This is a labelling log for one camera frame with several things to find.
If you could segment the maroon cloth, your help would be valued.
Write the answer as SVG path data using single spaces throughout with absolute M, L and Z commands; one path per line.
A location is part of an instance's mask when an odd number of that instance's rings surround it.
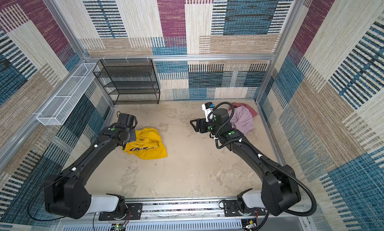
M 252 108 L 252 107 L 251 107 L 250 105 L 248 105 L 248 104 L 234 102 L 234 103 L 232 103 L 232 105 L 233 105 L 235 108 L 238 108 L 238 107 L 245 107 L 245 108 L 247 108 L 254 118 L 258 115 L 257 112 L 256 112 L 256 110 L 255 110 L 254 108 Z

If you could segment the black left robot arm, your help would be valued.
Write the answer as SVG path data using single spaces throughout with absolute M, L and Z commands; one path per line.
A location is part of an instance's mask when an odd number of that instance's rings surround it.
M 121 113 L 118 121 L 105 127 L 96 141 L 71 165 L 58 175 L 49 175 L 44 181 L 46 212 L 72 219 L 86 214 L 105 213 L 121 219 L 128 211 L 124 196 L 115 194 L 91 195 L 85 188 L 88 179 L 108 154 L 117 147 L 136 140 L 137 119 Z

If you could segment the lilac cloth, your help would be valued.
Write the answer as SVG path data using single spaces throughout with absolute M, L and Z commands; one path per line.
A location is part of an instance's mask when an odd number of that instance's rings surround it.
M 254 129 L 254 117 L 252 113 L 245 106 L 236 107 L 234 112 L 229 111 L 230 115 L 232 113 L 234 114 L 230 119 L 232 127 L 244 135 L 248 135 Z

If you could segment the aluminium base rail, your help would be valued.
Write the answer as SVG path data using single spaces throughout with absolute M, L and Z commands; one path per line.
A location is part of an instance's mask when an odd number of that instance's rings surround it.
M 52 231 L 314 231 L 312 218 L 282 213 L 266 216 L 254 208 L 242 216 L 234 197 L 127 199 L 127 216 L 114 220 L 105 214 L 88 214 L 52 224 Z

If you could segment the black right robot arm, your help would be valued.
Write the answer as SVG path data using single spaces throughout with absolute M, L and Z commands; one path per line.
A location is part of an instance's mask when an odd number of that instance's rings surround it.
M 261 208 L 274 216 L 281 213 L 302 216 L 303 213 L 291 210 L 301 200 L 293 169 L 282 167 L 266 157 L 242 132 L 233 128 L 226 109 L 216 109 L 211 102 L 204 104 L 202 109 L 205 117 L 190 121 L 193 129 L 199 133 L 209 133 L 217 149 L 228 148 L 238 155 L 262 181 L 261 191 L 248 189 L 238 194 L 239 213 L 248 215 L 254 208 Z

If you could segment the yellow printed t-shirt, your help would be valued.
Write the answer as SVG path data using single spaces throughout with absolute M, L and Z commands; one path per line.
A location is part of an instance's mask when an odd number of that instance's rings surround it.
M 165 145 L 159 131 L 148 127 L 135 132 L 136 141 L 130 142 L 124 148 L 124 152 L 135 155 L 142 160 L 156 160 L 168 156 Z

